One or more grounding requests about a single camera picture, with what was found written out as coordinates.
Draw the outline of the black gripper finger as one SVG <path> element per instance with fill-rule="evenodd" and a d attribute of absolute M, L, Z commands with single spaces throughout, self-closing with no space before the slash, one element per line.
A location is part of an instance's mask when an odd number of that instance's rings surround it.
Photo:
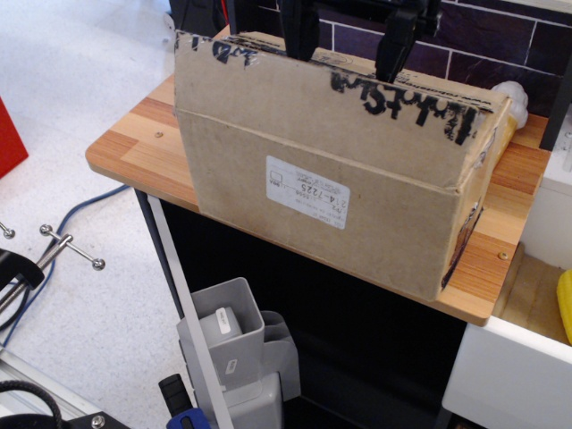
<path fill-rule="evenodd" d="M 379 81 L 393 83 L 403 69 L 419 37 L 418 9 L 397 9 L 386 20 L 386 31 L 375 58 L 375 76 Z"/>
<path fill-rule="evenodd" d="M 319 15 L 313 1 L 278 2 L 287 56 L 308 62 L 320 41 Z"/>

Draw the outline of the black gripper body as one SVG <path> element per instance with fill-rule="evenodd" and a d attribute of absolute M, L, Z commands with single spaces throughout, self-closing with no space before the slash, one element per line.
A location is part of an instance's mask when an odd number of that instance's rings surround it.
<path fill-rule="evenodd" d="M 436 35 L 442 18 L 441 1 L 330 0 L 316 3 L 319 9 L 379 23 L 387 22 L 392 13 L 409 13 L 417 18 L 419 32 L 429 36 Z"/>

